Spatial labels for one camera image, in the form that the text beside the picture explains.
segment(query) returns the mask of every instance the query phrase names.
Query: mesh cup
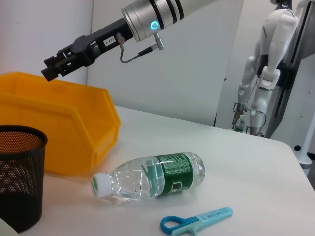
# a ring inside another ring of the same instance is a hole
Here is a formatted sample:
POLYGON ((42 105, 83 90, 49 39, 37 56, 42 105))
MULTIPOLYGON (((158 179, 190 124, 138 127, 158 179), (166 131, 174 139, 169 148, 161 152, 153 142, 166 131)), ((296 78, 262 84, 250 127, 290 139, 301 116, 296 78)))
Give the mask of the mesh cup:
POLYGON ((37 129, 0 125, 0 218, 18 233, 41 218, 46 144, 37 129))

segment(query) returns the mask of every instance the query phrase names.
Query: plastic water bottle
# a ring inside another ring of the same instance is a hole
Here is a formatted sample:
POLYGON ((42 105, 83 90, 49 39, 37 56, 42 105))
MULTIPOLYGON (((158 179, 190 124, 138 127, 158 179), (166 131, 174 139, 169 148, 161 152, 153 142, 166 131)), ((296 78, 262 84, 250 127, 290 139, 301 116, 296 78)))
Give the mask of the plastic water bottle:
POLYGON ((204 178, 201 158, 185 152, 128 161, 111 173, 93 175, 91 185, 98 198, 119 195, 144 199, 194 189, 204 178))
POLYGON ((244 127, 245 127, 244 119, 245 119, 245 115, 240 115, 240 118, 237 120, 235 124, 234 131, 240 132, 240 133, 244 131, 244 127))

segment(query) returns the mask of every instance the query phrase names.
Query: yellow plastic bin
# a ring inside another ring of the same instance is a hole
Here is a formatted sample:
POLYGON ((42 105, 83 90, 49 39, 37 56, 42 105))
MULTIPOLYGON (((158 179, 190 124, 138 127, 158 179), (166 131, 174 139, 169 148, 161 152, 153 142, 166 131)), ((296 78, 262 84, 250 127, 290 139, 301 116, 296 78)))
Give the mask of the yellow plastic bin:
POLYGON ((0 124, 43 131, 45 170, 77 175, 102 161, 121 123, 105 89, 14 72, 0 75, 0 124))

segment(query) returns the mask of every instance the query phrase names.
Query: bottle cap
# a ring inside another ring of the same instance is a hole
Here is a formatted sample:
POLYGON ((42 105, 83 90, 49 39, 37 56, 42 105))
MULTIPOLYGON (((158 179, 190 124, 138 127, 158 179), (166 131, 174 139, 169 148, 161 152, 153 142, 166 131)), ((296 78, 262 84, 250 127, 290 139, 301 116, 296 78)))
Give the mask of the bottle cap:
POLYGON ((105 197, 111 194, 111 178, 107 173, 95 174, 91 181, 92 194, 96 198, 105 197))

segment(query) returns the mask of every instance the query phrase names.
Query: blue scissors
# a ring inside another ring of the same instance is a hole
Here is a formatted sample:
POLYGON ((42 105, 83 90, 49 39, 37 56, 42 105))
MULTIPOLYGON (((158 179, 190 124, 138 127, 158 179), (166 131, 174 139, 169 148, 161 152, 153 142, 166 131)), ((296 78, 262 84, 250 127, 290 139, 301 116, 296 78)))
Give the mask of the blue scissors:
POLYGON ((183 233, 191 233, 193 236, 197 236, 197 231, 203 228, 213 225, 223 219, 226 219, 233 215, 233 210, 229 207, 225 207, 218 210, 213 210, 201 215, 197 215, 192 218, 182 219, 177 216, 168 216, 161 221, 161 228, 167 235, 177 236, 183 233), (175 222, 179 225, 169 228, 165 224, 167 222, 175 222))

